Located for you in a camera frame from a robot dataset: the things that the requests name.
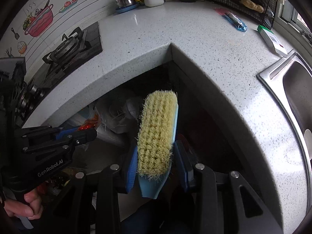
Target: stainless steel sink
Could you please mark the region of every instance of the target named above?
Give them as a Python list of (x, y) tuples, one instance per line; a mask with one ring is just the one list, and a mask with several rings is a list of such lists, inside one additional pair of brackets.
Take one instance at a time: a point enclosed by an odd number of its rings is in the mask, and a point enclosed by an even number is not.
[(281, 58), (257, 77), (280, 104), (297, 135), (306, 169), (310, 207), (312, 171), (303, 134), (306, 129), (312, 131), (312, 69), (292, 50), (287, 58)]

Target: scrub brush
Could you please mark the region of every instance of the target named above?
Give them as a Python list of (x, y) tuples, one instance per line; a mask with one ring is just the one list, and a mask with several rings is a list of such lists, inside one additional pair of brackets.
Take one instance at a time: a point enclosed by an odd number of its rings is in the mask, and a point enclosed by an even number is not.
[(178, 104), (173, 91), (155, 91), (145, 100), (138, 133), (138, 181), (143, 197), (156, 199), (171, 169)]

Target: blue saucer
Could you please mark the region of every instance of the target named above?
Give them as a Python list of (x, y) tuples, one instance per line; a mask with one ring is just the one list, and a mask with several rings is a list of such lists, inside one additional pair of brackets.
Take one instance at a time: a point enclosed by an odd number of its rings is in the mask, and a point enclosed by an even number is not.
[(136, 3), (135, 5), (131, 5), (131, 6), (128, 6), (128, 7), (125, 7), (125, 8), (117, 8), (117, 9), (115, 9), (115, 11), (116, 12), (118, 12), (118, 13), (124, 13), (124, 12), (126, 12), (126, 11), (130, 11), (130, 10), (133, 10), (133, 9), (135, 9), (135, 8), (137, 8), (139, 6), (139, 4), (138, 3)]

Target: gas stove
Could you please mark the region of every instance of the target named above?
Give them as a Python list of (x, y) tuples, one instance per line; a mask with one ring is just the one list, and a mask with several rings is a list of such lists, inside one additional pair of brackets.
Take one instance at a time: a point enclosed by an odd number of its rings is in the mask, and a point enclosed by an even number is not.
[(63, 34), (62, 43), (43, 56), (43, 65), (33, 76), (28, 85), (24, 84), (19, 99), (19, 122), (27, 120), (36, 106), (62, 80), (102, 52), (98, 22), (81, 30), (77, 27), (67, 37)]

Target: tiled wall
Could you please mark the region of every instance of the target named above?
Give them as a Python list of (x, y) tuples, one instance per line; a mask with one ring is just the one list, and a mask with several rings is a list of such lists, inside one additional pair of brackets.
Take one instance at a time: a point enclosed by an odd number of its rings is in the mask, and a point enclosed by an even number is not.
[(56, 39), (69, 28), (105, 10), (110, 12), (104, 15), (109, 15), (114, 3), (115, 0), (29, 0), (3, 35), (0, 57), (24, 56), (29, 69), (35, 61), (41, 62), (43, 52), (54, 47)]

